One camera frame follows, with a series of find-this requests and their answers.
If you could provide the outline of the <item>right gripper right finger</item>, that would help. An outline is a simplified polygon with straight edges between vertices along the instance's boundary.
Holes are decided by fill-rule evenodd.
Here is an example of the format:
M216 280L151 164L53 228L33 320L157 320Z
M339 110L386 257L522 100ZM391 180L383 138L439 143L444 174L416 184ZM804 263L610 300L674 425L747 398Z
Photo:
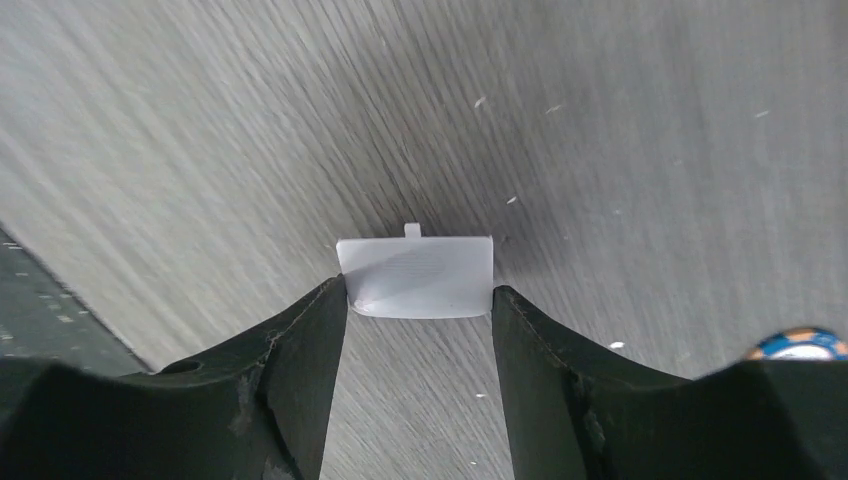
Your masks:
M847 359L746 360L696 379L631 361L496 288L518 479L843 479Z

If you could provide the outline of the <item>small white battery lid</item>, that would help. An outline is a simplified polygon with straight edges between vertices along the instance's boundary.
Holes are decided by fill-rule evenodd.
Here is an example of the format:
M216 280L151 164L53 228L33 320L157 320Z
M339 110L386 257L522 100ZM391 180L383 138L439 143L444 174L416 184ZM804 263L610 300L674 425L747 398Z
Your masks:
M388 319L451 319L488 314L494 289L490 236L404 235L340 239L336 254L350 307Z

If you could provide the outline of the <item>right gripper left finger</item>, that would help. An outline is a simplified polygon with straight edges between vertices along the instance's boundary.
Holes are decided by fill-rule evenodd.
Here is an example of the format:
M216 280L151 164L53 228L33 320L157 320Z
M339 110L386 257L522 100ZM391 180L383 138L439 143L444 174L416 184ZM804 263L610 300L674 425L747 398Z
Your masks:
M155 374L1 363L5 479L316 479L347 319L344 280Z

